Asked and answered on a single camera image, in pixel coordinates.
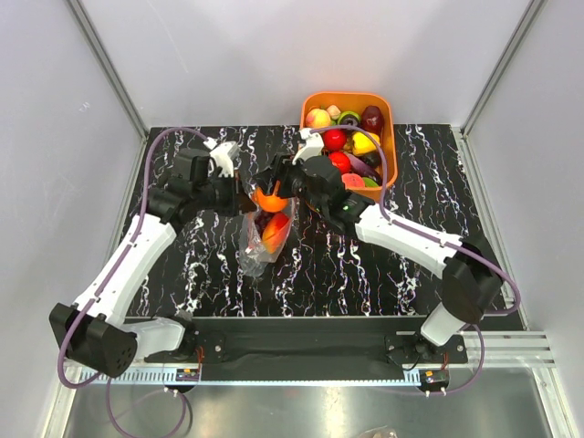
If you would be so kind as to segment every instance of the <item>metal corner post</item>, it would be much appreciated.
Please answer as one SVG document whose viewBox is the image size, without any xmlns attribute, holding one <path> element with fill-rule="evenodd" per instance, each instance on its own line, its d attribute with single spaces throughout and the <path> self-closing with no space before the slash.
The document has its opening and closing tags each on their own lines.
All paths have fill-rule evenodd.
<svg viewBox="0 0 584 438">
<path fill-rule="evenodd" d="M 121 82 L 120 76 L 114 68 L 113 63 L 111 62 L 111 59 L 108 56 L 108 53 L 106 52 L 106 49 L 103 46 L 95 27 L 93 26 L 93 23 L 91 23 L 89 15 L 85 10 L 85 7 L 83 7 L 81 0 L 65 0 L 65 5 L 75 18 L 79 29 L 86 38 L 91 51 L 95 55 L 96 60 L 99 62 L 103 73 L 106 75 L 106 78 L 108 79 L 108 82 L 111 85 L 114 93 L 118 97 L 118 100 L 120 101 L 121 106 L 124 108 L 124 111 L 126 111 L 126 114 L 128 115 L 134 129 L 138 132 L 138 135 L 142 140 L 146 139 L 149 130 L 144 124 L 144 121 L 136 109 L 136 106 L 132 102 L 130 94 Z"/>
<path fill-rule="evenodd" d="M 471 130 L 473 130 L 473 127 L 475 126 L 477 119 L 481 115 L 481 112 L 483 112 L 486 103 L 493 95 L 493 92 L 495 91 L 496 86 L 499 83 L 499 80 L 505 74 L 511 60 L 515 57 L 519 47 L 521 46 L 521 43 L 526 38 L 529 29 L 531 29 L 531 27 L 534 25 L 537 17 L 539 16 L 539 13 L 541 12 L 543 6 L 547 2 L 548 0 L 531 0 L 529 2 L 529 5 L 527 5 L 526 11 L 521 16 L 519 23 L 517 23 L 513 35 L 507 42 L 507 45 L 503 50 L 501 57 L 497 61 L 495 68 L 491 73 L 491 76 L 486 81 L 486 84 L 483 87 L 483 90 L 481 91 L 478 100 L 474 104 L 473 109 L 471 109 L 468 118 L 460 127 L 460 130 L 465 137 L 467 137 L 470 134 Z"/>
</svg>

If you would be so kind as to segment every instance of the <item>robotic arm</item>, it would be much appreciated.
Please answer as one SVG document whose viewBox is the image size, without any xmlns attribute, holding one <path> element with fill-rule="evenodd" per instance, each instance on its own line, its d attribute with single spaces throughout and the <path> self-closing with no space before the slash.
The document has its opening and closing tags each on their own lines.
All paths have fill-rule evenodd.
<svg viewBox="0 0 584 438">
<path fill-rule="evenodd" d="M 50 316 L 59 346 L 81 309 L 89 307 L 67 347 L 67 357 L 115 378 L 134 359 L 159 351 L 188 358 L 195 339 L 188 321 L 156 318 L 124 324 L 130 303 L 154 262 L 202 210 L 237 216 L 256 206 L 245 194 L 233 158 L 237 145 L 222 143 L 212 151 L 180 150 L 164 187 L 150 189 L 146 214 L 136 215 L 128 233 L 95 281 L 73 305 L 57 304 Z"/>
<path fill-rule="evenodd" d="M 435 231 L 393 213 L 388 213 L 388 221 L 372 200 L 345 189 L 339 170 L 321 155 L 324 144 L 319 134 L 302 130 L 301 135 L 305 144 L 293 158 L 278 155 L 255 176 L 260 189 L 273 194 L 277 187 L 279 197 L 298 197 L 335 232 L 406 256 L 442 279 L 443 302 L 424 321 L 413 346 L 422 358 L 430 357 L 467 324 L 477 324 L 503 280 L 446 243 L 462 246 L 498 266 L 486 238 Z M 424 234 L 434 236 L 435 242 Z"/>
</svg>

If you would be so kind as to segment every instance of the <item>yellow bell pepper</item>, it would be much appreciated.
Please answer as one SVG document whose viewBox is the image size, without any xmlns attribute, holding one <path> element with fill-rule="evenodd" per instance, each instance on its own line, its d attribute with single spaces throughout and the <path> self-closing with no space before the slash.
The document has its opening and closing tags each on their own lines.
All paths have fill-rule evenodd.
<svg viewBox="0 0 584 438">
<path fill-rule="evenodd" d="M 369 132 L 369 135 L 375 139 L 376 142 L 381 144 L 380 136 L 377 134 L 373 134 Z M 377 148 L 373 141 L 369 140 L 369 138 L 363 134 L 362 132 L 355 132 L 353 133 L 353 155 L 360 156 L 367 152 L 376 151 Z"/>
</svg>

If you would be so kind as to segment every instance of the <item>black marble table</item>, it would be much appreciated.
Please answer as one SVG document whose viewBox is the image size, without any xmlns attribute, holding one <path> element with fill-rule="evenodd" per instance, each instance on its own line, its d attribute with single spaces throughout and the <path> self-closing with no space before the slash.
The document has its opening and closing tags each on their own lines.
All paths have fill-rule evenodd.
<svg viewBox="0 0 584 438">
<path fill-rule="evenodd" d="M 149 146 L 162 128 L 152 129 Z M 279 151 L 293 151 L 297 126 L 201 128 L 241 145 L 244 181 Z M 448 125 L 396 125 L 398 179 L 386 208 L 448 233 L 481 229 L 454 136 Z M 151 183 L 174 154 L 201 144 L 188 133 L 171 134 L 154 154 Z M 126 220 L 139 210 L 138 176 Z M 238 263 L 242 218 L 205 212 L 187 226 L 154 265 L 130 306 L 130 316 L 298 317 L 425 315 L 439 302 L 441 282 L 384 248 L 335 235 L 306 207 L 298 209 L 287 244 L 261 277 L 244 276 Z M 499 297 L 494 307 L 503 306 Z"/>
</svg>

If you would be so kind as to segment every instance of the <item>peach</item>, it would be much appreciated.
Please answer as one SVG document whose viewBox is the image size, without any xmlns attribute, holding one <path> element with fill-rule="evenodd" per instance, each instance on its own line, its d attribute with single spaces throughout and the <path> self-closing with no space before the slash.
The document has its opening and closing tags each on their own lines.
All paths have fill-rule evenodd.
<svg viewBox="0 0 584 438">
<path fill-rule="evenodd" d="M 324 109 L 314 108 L 304 122 L 308 128 L 325 128 L 330 126 L 330 115 Z"/>
</svg>

